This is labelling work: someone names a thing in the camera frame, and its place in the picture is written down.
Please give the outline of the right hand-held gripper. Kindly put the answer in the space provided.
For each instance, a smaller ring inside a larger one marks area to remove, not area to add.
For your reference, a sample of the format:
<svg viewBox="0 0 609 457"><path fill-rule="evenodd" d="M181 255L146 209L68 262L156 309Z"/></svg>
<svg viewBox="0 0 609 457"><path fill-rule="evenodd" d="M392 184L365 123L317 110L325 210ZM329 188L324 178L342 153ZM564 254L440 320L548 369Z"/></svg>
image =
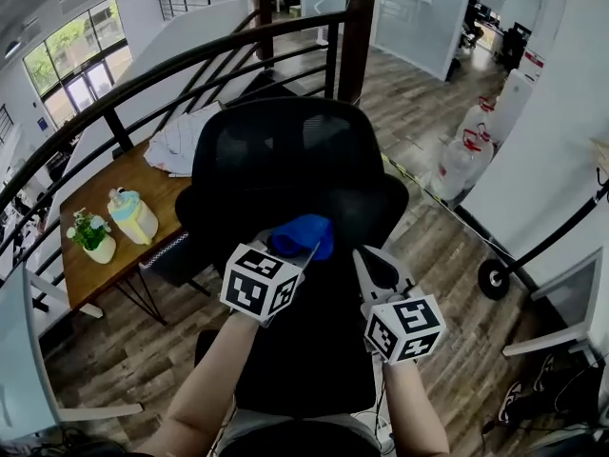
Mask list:
<svg viewBox="0 0 609 457"><path fill-rule="evenodd" d="M433 294L414 287L410 271L385 250L368 245L352 252L366 319L366 350L396 365L431 354L446 323Z"/></svg>

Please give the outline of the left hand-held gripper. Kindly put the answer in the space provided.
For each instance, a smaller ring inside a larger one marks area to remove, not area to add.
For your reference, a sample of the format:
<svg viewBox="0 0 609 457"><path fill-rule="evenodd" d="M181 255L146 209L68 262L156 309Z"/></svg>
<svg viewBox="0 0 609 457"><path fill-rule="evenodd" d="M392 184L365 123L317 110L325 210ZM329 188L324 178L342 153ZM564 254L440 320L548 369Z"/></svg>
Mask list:
<svg viewBox="0 0 609 457"><path fill-rule="evenodd" d="M272 228L262 230L253 245L237 246L226 263L220 294L224 305L262 325L293 302L321 244L303 247L296 257L274 256L272 234Z"/></svg>

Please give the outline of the blue cloth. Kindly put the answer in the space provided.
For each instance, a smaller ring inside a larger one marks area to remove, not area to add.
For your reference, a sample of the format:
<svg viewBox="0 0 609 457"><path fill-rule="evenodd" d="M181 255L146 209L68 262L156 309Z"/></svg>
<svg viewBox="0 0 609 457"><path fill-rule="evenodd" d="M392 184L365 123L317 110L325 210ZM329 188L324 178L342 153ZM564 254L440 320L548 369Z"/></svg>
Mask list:
<svg viewBox="0 0 609 457"><path fill-rule="evenodd" d="M287 258L308 253L313 261L326 261L334 251L332 221L317 214L301 215L275 228L271 244L275 252Z"/></svg>

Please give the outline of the person's right forearm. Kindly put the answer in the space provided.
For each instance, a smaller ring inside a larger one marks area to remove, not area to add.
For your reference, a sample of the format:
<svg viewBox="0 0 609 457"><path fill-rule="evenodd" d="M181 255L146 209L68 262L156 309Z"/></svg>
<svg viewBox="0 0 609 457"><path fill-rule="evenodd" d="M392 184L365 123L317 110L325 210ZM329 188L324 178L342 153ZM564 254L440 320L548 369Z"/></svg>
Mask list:
<svg viewBox="0 0 609 457"><path fill-rule="evenodd" d="M383 381L397 457L449 457L444 426L416 364L384 364Z"/></svg>

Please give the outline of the person's left forearm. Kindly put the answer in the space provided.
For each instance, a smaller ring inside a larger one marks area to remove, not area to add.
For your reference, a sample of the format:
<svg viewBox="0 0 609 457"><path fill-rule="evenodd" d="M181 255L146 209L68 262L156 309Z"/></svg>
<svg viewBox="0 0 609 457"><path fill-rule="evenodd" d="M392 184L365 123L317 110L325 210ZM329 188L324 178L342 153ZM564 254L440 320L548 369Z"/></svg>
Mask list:
<svg viewBox="0 0 609 457"><path fill-rule="evenodd" d="M241 312L220 329L217 348L187 377L157 431L139 453L151 457L206 457L229 410L259 323Z"/></svg>

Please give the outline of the black chair seat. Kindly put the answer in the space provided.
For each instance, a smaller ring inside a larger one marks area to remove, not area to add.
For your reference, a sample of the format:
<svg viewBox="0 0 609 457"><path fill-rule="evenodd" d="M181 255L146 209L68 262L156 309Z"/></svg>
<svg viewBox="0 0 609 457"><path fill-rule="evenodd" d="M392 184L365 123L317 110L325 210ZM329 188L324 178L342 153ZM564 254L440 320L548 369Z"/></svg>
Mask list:
<svg viewBox="0 0 609 457"><path fill-rule="evenodd" d="M363 329L351 257L312 263L290 306L258 330L236 387L237 407L294 418L372 407L375 378Z"/></svg>

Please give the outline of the black mesh chair headrest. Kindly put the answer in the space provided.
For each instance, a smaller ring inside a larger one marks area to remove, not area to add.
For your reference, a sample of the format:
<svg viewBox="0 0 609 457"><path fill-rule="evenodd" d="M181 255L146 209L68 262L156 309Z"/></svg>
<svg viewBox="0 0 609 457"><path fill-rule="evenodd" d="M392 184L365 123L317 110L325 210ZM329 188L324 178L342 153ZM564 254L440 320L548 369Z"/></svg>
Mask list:
<svg viewBox="0 0 609 457"><path fill-rule="evenodd" d="M374 129L357 107L319 97L256 100L203 126L191 184L201 190L370 184L383 176Z"/></svg>

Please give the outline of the yellow black floor strip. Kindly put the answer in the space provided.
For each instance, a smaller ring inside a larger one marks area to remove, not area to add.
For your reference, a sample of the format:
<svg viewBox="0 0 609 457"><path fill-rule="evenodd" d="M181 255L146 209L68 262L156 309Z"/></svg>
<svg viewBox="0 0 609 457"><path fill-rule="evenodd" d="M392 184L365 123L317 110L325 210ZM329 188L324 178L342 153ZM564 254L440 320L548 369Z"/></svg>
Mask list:
<svg viewBox="0 0 609 457"><path fill-rule="evenodd" d="M384 153L381 154L381 157L382 157L383 161L387 165L391 166L395 171L397 171L402 178L409 180L410 182L416 184L417 186L419 186L422 189L426 189L426 183L420 176L417 176L416 174L408 171L405 167L403 167L402 165L400 165L393 159L389 158Z"/></svg>

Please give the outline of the dark chair with patterned trim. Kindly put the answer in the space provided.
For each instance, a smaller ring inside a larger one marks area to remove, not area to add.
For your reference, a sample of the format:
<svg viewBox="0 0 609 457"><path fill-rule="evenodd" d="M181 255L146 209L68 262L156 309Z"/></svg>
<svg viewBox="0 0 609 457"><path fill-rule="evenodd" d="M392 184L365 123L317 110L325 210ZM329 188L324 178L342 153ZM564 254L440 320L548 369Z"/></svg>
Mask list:
<svg viewBox="0 0 609 457"><path fill-rule="evenodd" d="M152 272L175 288L189 285L211 298L212 293L199 284L195 277L205 269L219 264L221 260L220 251L212 244L185 231L141 262L138 269Z"/></svg>

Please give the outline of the white checked fabric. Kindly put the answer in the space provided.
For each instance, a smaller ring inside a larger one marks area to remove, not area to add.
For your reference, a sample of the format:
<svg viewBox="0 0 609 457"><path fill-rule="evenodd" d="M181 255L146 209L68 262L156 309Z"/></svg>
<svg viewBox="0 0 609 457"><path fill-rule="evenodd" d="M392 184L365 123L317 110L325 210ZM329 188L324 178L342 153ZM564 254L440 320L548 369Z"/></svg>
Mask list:
<svg viewBox="0 0 609 457"><path fill-rule="evenodd" d="M203 127L221 110L221 104L216 101L171 120L150 138L144 159L170 177L190 177Z"/></svg>

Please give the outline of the cream pitcher with blue lid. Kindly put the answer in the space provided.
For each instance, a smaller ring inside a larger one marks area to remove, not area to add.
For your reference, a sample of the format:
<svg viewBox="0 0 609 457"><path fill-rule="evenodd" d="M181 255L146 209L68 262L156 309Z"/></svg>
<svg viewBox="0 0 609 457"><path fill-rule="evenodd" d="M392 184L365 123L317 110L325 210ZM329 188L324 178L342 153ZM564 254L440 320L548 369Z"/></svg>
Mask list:
<svg viewBox="0 0 609 457"><path fill-rule="evenodd" d="M108 213L116 226L135 244L151 245L159 228L157 216L135 190L112 189Z"/></svg>

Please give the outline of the wooden table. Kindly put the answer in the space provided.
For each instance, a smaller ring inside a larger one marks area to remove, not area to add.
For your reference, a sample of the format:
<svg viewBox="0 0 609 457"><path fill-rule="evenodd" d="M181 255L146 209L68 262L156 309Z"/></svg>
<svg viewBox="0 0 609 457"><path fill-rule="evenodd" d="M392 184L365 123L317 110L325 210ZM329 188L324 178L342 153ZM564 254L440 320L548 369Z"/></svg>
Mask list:
<svg viewBox="0 0 609 457"><path fill-rule="evenodd" d="M120 282L133 274L139 276L139 263L182 232L174 206L178 194L190 185L190 180L170 178L149 166L144 158L146 149L147 142L143 142L110 162L70 193L59 208L64 281L72 309L92 303L109 288L119 288ZM159 229L147 246L134 244L121 230L113 228L116 250L112 259L102 265L71 242L66 232L72 225L73 213L79 209L106 217L108 192L116 187L138 191L158 217Z"/></svg>

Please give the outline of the black coat stand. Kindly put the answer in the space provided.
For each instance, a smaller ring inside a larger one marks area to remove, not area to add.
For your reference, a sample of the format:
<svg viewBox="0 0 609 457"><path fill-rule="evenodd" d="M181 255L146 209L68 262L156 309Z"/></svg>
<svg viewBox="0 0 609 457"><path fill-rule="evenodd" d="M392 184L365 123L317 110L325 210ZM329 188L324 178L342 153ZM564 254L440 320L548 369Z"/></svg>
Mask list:
<svg viewBox="0 0 609 457"><path fill-rule="evenodd" d="M513 273L547 251L558 240L574 229L595 209L602 198L609 203L609 172L606 172L601 166L597 166L596 173L599 183L597 192L556 231L521 258L506 265L497 259L488 259L481 264L478 270L478 286L485 297L493 301L502 299L510 288L510 276Z"/></svg>

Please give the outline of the white table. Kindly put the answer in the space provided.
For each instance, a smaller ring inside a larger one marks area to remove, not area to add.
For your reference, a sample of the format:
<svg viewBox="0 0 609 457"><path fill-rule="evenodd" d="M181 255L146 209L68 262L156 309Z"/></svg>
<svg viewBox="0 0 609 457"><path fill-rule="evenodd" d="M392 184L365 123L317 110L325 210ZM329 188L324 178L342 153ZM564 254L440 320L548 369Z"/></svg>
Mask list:
<svg viewBox="0 0 609 457"><path fill-rule="evenodd" d="M531 294L547 300L566 327L503 348L506 357L575 342L601 356L609 352L609 247L588 255Z"/></svg>

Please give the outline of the person's black shirt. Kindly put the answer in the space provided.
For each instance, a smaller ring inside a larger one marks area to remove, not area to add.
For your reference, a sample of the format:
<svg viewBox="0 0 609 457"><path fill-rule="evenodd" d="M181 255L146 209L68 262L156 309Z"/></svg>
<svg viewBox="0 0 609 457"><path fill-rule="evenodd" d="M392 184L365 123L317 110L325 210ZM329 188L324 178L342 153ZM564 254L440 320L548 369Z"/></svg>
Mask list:
<svg viewBox="0 0 609 457"><path fill-rule="evenodd" d="M235 438L218 457L381 457L381 452L347 427L289 421Z"/></svg>

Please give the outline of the green plant in cream pot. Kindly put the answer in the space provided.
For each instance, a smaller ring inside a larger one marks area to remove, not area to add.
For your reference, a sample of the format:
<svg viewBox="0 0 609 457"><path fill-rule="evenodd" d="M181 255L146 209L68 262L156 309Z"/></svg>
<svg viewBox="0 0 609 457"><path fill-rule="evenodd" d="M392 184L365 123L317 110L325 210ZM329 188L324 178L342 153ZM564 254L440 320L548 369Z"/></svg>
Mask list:
<svg viewBox="0 0 609 457"><path fill-rule="evenodd" d="M85 209L73 213L73 225L67 230L67 237L93 261L102 265L110 262L116 250L116 241L110 234L106 220Z"/></svg>

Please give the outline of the black curved railing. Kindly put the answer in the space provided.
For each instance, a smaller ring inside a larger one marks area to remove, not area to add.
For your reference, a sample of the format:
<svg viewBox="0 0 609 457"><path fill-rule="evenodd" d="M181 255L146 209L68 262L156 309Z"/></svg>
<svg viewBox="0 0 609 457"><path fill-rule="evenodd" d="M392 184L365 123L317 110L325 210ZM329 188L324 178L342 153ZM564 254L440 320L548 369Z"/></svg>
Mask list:
<svg viewBox="0 0 609 457"><path fill-rule="evenodd" d="M338 33L344 28L346 20L346 12L332 12L313 17L298 18L284 20L281 22L271 23L263 27L255 27L247 30L243 25L240 25L237 31L221 39L214 40L206 45L188 50L182 54L172 57L151 70L144 73L142 76L126 82L117 89L111 91L101 101L87 109L82 115L72 119L66 126L62 127L55 135L50 137L26 162L26 164L13 176L6 187L0 191L0 208L6 207L13 199L15 194L21 189L28 180L31 179L41 167L65 144L69 143L79 133L98 120L104 120L111 132L110 138L101 146L94 149L89 155L81 160L76 166L70 169L58 181L54 182L47 190L48 197L53 196L63 186L65 186L77 173L82 171L92 161L97 159L104 152L121 148L123 154L133 150L136 146L131 141L131 134L147 125L154 119L164 116L167 113L175 110L178 105L185 101L199 97L205 91L214 88L222 88L224 84L236 79L242 75L248 74L255 70L268 69L272 65L290 59L295 56L300 56L318 50L317 46L309 46L307 48L298 49L292 52L274 55L270 59L259 61L246 67L239 66L234 71L214 78L213 80L204 83L203 85L192 89L177 96L175 99L167 102L164 106L151 112L150 114L140 118L128 127L121 123L116 109L127 100L144 92L148 88L160 83L168 77L186 70L189 67L203 63L205 65L211 63L218 55L227 52L229 54L236 53L243 47L248 47L250 52L256 52L259 46L259 41L267 36L274 38L301 30L310 30L321 27L328 29L329 42L324 45L323 49L326 52L326 62L322 66L308 70L309 74L323 72L325 74L325 83L320 90L324 92L326 97L332 97L338 93L338 85L335 81L339 79L340 70L336 65L341 63L341 52L337 51ZM13 267L13 271L17 268L26 268L28 260L27 255L23 255L17 264ZM41 278L38 273L31 273L36 277L36 280L31 285L31 297L33 299L33 309L38 309L42 312L49 311L49 306L45 304L44 299L52 294L57 294L60 302L67 305L69 310L72 309L69 305L68 294L57 287L56 282L48 282ZM82 308L87 314L100 318L103 313L92 303L86 304Z"/></svg>

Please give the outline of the white water dispenser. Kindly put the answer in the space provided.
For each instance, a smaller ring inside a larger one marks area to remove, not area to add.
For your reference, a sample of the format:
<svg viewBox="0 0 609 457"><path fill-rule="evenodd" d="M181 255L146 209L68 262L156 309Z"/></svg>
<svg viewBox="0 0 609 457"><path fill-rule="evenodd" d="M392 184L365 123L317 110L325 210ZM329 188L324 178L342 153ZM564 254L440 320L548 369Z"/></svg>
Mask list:
<svg viewBox="0 0 609 457"><path fill-rule="evenodd" d="M533 88L534 82L520 70L510 71L487 126L495 145L501 145L506 140L521 116Z"/></svg>

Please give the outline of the red and white sign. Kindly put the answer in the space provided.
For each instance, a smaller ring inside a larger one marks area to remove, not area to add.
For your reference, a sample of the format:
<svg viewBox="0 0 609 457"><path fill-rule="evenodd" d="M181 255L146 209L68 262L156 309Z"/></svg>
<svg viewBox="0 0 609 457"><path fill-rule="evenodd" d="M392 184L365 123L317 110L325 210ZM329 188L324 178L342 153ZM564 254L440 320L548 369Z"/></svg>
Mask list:
<svg viewBox="0 0 609 457"><path fill-rule="evenodd" d="M531 82L539 80L544 67L543 58L534 51L526 48L519 65L520 72Z"/></svg>

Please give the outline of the distant metal railing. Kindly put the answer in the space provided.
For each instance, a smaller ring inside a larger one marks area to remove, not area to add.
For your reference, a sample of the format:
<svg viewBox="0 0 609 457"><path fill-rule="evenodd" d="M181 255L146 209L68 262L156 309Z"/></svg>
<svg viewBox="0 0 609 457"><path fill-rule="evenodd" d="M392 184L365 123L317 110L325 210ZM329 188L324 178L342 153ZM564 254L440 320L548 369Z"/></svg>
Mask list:
<svg viewBox="0 0 609 457"><path fill-rule="evenodd" d="M164 21L172 20L190 11L196 11L215 3L229 0L158 0L158 5Z"/></svg>

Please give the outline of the white desk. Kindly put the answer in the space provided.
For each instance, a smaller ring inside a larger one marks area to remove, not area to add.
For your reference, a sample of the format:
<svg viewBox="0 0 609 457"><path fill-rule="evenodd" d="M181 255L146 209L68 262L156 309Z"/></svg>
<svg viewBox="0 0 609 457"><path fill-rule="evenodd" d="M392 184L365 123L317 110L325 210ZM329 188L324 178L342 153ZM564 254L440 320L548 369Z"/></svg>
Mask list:
<svg viewBox="0 0 609 457"><path fill-rule="evenodd" d="M0 287L0 439L24 438L62 423L141 413L140 404L59 407L35 328L35 280L25 268L17 268Z"/></svg>

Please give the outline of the large window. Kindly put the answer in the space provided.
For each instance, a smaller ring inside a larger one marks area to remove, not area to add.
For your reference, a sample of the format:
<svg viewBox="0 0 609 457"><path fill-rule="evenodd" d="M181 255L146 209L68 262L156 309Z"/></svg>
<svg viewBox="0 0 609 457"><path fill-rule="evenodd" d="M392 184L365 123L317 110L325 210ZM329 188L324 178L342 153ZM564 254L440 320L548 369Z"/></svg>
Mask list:
<svg viewBox="0 0 609 457"><path fill-rule="evenodd" d="M67 22L23 59L53 125L108 94L132 62L116 0L105 0Z"/></svg>

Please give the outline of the dark wooden railing post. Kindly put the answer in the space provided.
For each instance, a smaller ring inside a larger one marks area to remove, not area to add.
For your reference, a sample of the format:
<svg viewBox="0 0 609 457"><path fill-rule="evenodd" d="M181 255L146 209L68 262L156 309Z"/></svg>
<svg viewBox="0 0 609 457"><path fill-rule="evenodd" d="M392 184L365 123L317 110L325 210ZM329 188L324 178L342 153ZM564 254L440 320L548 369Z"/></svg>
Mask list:
<svg viewBox="0 0 609 457"><path fill-rule="evenodd" d="M337 99L358 105L363 91L375 0L347 0Z"/></svg>
<svg viewBox="0 0 609 457"><path fill-rule="evenodd" d="M253 0L254 9L257 11L256 27L263 27L272 23L272 5L271 0ZM259 46L256 51L257 57L264 61L274 56L273 38L267 36L259 41Z"/></svg>

